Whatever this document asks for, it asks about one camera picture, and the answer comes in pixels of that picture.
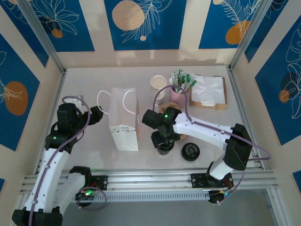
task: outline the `paper bag handle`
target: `paper bag handle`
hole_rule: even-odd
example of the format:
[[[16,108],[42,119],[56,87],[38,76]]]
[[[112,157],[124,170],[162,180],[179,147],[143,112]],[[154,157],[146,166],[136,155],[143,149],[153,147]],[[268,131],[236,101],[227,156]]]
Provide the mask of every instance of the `paper bag handle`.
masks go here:
[[[125,95],[123,96],[123,99],[122,99],[122,105],[123,105],[124,109],[126,109],[128,112],[132,113],[133,115],[136,115],[134,112],[128,110],[128,109],[125,107],[125,105],[124,105],[124,98],[126,98],[126,95],[127,95],[129,92],[131,92],[131,91],[134,91],[134,90],[128,90],[128,91],[125,93]]]
[[[101,94],[102,92],[104,92],[104,93],[106,93],[106,94],[109,94],[110,95],[110,98],[112,99],[112,95],[110,94],[110,93],[108,93],[107,91],[104,91],[104,90],[101,90],[101,91],[99,91],[99,93],[97,94],[97,107],[98,107],[98,109],[102,112],[102,113],[105,113],[105,114],[107,114],[107,115],[110,115],[109,113],[107,113],[107,112],[104,112],[101,108],[100,108],[100,106],[98,105],[98,98],[99,98],[99,94]]]

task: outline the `black bracket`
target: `black bracket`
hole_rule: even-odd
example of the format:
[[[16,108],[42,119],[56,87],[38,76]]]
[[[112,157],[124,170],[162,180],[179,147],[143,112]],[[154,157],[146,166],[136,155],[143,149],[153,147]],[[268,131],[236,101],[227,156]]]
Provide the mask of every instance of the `black bracket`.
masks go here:
[[[108,176],[92,176],[91,186],[97,187],[102,191],[106,191],[108,186]]]
[[[233,184],[233,178],[230,173],[228,173],[222,180],[218,181],[215,186],[208,182],[206,173],[193,173],[190,177],[190,182],[192,183],[192,188],[228,188],[231,189]]]

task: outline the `black cup lid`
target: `black cup lid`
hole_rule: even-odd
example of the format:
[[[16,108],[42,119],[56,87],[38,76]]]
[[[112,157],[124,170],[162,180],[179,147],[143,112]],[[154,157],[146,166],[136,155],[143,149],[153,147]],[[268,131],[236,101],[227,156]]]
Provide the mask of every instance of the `black cup lid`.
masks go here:
[[[195,161],[200,154],[199,148],[194,143],[187,143],[184,145],[181,151],[183,159],[187,161]]]

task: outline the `white paper bag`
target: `white paper bag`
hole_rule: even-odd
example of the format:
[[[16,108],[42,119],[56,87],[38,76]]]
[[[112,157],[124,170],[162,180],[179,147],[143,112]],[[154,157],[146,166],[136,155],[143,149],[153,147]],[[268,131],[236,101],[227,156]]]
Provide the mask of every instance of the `white paper bag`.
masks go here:
[[[135,88],[112,88],[109,113],[109,127],[117,150],[138,151],[139,106]]]

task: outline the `orange circle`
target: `orange circle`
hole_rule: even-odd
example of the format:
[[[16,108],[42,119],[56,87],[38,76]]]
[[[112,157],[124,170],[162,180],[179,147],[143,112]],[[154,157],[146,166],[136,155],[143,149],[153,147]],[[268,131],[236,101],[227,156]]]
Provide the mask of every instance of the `orange circle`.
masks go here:
[[[213,0],[212,2],[215,5],[219,5],[219,4],[221,4],[223,2],[223,0]]]
[[[113,9],[112,18],[119,29],[131,31],[143,24],[144,13],[136,2],[123,0]]]
[[[244,34],[246,32],[247,27],[249,26],[250,21],[242,21],[239,24],[236,24],[234,26],[232,26],[226,34],[226,42],[230,45],[236,45],[239,44],[242,37],[240,36],[242,32],[242,34]]]
[[[60,38],[63,37],[63,33],[62,33],[60,30],[58,30],[58,29],[53,29],[53,30],[51,31],[51,34],[52,34],[55,38],[57,38],[57,39],[60,39]]]
[[[290,98],[290,94],[287,90],[282,90],[280,93],[279,93],[279,100],[282,102],[282,103],[286,103]]]
[[[28,105],[26,87],[18,82],[11,81],[4,89],[5,104],[8,111],[16,116],[23,115]]]

